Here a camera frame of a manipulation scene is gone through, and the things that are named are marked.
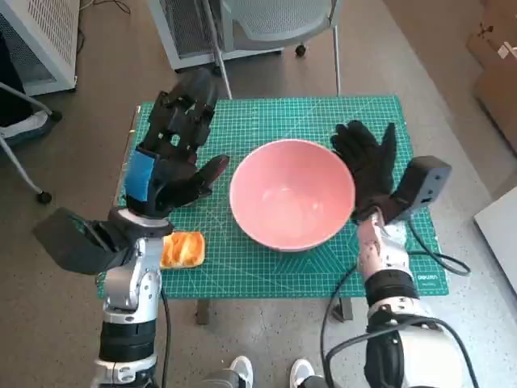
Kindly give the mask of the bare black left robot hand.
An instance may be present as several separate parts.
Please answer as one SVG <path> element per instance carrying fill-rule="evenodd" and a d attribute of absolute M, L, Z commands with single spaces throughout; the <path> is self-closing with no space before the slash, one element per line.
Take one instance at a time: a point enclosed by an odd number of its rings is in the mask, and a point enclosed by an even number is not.
<path fill-rule="evenodd" d="M 197 167 L 197 151 L 210 134 L 218 90 L 211 73 L 198 69 L 169 92 L 158 93 L 149 129 L 129 160 L 124 179 L 126 206 L 149 218 L 212 194 L 212 185 L 229 164 L 217 155 Z"/>

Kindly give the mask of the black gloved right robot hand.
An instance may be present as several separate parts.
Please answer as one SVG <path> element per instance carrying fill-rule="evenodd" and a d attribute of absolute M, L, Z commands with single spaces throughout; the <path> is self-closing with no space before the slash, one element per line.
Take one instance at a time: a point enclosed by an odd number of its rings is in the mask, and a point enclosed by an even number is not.
<path fill-rule="evenodd" d="M 347 166 L 355 185 L 352 220 L 359 224 L 377 210 L 385 211 L 393 192 L 396 126 L 389 123 L 381 142 L 359 120 L 337 124 L 330 137 L 334 153 Z"/>

